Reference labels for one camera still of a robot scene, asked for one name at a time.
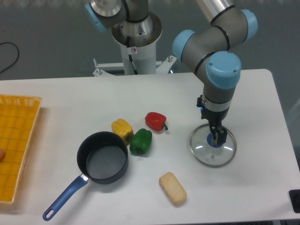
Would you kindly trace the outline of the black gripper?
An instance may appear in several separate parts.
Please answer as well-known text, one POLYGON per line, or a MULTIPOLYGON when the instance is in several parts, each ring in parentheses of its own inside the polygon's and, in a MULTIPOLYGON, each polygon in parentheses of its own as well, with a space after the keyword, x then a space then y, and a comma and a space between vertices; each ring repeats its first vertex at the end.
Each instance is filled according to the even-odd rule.
POLYGON ((201 95, 197 98, 196 106, 200 108, 201 119, 206 119, 209 122, 210 143, 226 143, 227 129, 222 125, 218 126, 218 124, 221 124, 222 120, 227 116, 230 107, 230 101, 225 103, 214 103, 209 101, 205 95, 201 95))

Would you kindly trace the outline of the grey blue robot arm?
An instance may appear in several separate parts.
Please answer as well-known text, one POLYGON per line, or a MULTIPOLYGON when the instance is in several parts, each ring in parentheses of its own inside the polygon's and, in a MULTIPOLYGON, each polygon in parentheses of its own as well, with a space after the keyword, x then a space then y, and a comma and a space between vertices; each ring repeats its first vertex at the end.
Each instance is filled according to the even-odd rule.
MULTIPOLYGON (((230 0, 201 0, 201 10, 210 22, 202 34, 184 30, 173 41, 174 56, 204 84, 197 100, 201 117, 209 123, 212 143, 226 142, 226 117, 240 79, 240 59, 230 49, 252 38, 258 29, 256 16, 238 10, 230 0)), ((92 0, 85 5, 99 31, 111 29, 120 45, 127 75, 153 74, 156 42, 162 33, 160 19, 149 11, 146 0, 92 0)))

